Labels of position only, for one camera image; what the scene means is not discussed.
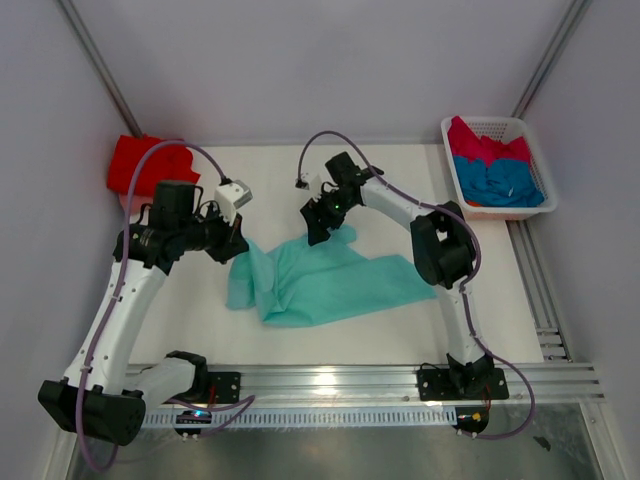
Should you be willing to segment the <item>teal t shirt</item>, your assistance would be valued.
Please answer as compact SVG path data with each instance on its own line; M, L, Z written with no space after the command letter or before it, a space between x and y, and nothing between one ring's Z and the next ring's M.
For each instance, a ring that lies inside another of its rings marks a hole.
M401 255L367 258L343 226L315 246L305 235L271 251L249 241L228 276L226 306L254 309L267 326L306 328L434 300L436 292Z

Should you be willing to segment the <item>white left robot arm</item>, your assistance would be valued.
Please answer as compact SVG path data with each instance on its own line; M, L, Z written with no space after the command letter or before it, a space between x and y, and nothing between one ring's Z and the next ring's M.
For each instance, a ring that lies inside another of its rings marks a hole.
M62 430L126 446L148 411L173 399L208 397L207 361L198 354L172 351L136 376L126 375L147 311L173 265L187 252L204 251L224 264L249 249L239 210L251 190L225 180L198 206L202 191L189 182L160 182L139 219L119 234L109 284L85 341L62 378L44 381L38 392Z

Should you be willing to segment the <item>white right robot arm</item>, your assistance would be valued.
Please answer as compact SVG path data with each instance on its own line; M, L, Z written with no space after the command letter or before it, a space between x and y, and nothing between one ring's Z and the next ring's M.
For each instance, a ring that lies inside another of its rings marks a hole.
M383 178L383 171L359 168L342 152L326 162L331 180L297 173L295 186L309 192L301 208L311 246L325 242L356 206L376 210L411 237L414 267L437 295L448 338L448 386L456 398L480 396L495 364L473 326L467 289L477 270L477 238L454 202L426 205Z

